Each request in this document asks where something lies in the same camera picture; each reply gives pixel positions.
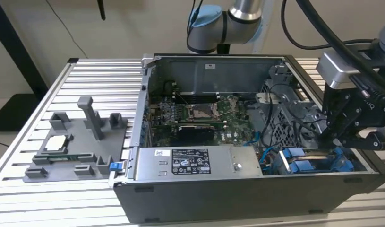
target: wall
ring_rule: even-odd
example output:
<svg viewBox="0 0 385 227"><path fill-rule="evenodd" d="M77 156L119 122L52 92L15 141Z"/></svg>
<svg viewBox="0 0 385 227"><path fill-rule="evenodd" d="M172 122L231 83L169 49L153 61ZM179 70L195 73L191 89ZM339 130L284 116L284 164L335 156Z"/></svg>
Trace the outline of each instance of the wall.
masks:
<svg viewBox="0 0 385 227"><path fill-rule="evenodd" d="M233 0L205 0L227 10ZM71 57L84 55L45 0L0 0L20 38L51 84ZM89 58L140 58L144 53L187 52L191 0L105 0L107 20L96 0L49 0ZM232 53L251 53L233 45Z"/></svg>
<svg viewBox="0 0 385 227"><path fill-rule="evenodd" d="M269 1L275 4L261 53L319 57L323 50L301 50L289 43L280 25L281 0ZM311 2L341 40L379 36L379 31L385 24L385 0L312 0ZM300 44L325 44L295 0L288 0L285 18L291 35Z"/></svg>
<svg viewBox="0 0 385 227"><path fill-rule="evenodd" d="M9 98L16 93L32 91L0 42L0 98Z"/></svg>

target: black stand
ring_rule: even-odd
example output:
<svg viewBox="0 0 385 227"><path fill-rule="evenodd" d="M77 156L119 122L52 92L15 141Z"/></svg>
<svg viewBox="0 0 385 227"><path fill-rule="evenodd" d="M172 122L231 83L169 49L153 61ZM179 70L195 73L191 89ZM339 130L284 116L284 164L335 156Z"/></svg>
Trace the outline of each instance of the black stand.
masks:
<svg viewBox="0 0 385 227"><path fill-rule="evenodd" d="M0 110L0 131L19 131L32 114L48 87L36 69L11 21L0 6L0 42L24 76L33 94L16 94Z"/></svg>
<svg viewBox="0 0 385 227"><path fill-rule="evenodd" d="M40 101L33 94L16 94L0 110L0 131L20 131Z"/></svg>

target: blue clip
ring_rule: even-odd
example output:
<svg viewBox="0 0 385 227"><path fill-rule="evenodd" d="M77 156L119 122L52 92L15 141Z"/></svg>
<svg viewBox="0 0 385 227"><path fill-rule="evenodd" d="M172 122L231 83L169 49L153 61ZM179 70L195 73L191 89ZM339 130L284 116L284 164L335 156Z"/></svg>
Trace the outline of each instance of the blue clip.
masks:
<svg viewBox="0 0 385 227"><path fill-rule="evenodd" d="M109 171L121 171L123 170L123 163L121 162L112 162L109 164Z"/></svg>
<svg viewBox="0 0 385 227"><path fill-rule="evenodd" d="M344 151L340 147L335 148L336 159L333 160L331 171L332 172L353 172L353 163L347 159Z"/></svg>

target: black case exterior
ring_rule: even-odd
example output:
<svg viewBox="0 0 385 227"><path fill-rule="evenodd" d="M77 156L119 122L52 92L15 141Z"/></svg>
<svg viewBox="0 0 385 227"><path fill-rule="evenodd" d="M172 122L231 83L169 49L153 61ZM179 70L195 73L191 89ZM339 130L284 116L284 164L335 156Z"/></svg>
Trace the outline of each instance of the black case exterior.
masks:
<svg viewBox="0 0 385 227"><path fill-rule="evenodd" d="M323 91L295 58L277 56L285 57L316 98L323 101ZM241 180L117 183L113 189L131 223L325 214L351 196L371 193L385 183L384 162L373 151L359 152L379 174L279 175Z"/></svg>

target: gray post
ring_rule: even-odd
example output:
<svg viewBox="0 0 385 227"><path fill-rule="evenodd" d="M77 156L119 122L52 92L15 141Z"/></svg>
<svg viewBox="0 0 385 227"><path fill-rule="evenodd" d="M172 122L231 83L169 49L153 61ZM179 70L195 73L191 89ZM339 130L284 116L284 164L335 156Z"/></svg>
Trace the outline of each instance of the gray post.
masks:
<svg viewBox="0 0 385 227"><path fill-rule="evenodd" d="M84 111L88 126L91 127L92 132L93 132L93 137L96 138L96 140L101 140L104 137L104 134L100 128L100 119L96 117L96 114L93 112L92 103L93 103L92 97L89 96L80 97L77 101L77 106Z"/></svg>

